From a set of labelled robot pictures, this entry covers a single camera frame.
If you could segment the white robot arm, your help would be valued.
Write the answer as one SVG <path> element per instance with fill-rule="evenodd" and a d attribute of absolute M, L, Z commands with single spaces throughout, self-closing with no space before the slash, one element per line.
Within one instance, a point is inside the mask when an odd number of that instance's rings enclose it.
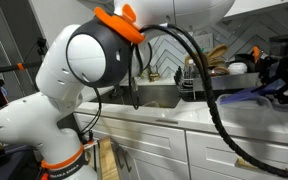
<path fill-rule="evenodd" d="M 36 76 L 36 93 L 0 109 L 0 142 L 35 147 L 48 172 L 44 180 L 95 178 L 76 131 L 57 123 L 82 102 L 84 87 L 114 86 L 142 72 L 140 44 L 158 33 L 176 38 L 199 70 L 206 58 L 188 34 L 220 21 L 235 0 L 114 0 L 107 12 L 65 27 L 48 49 Z"/>

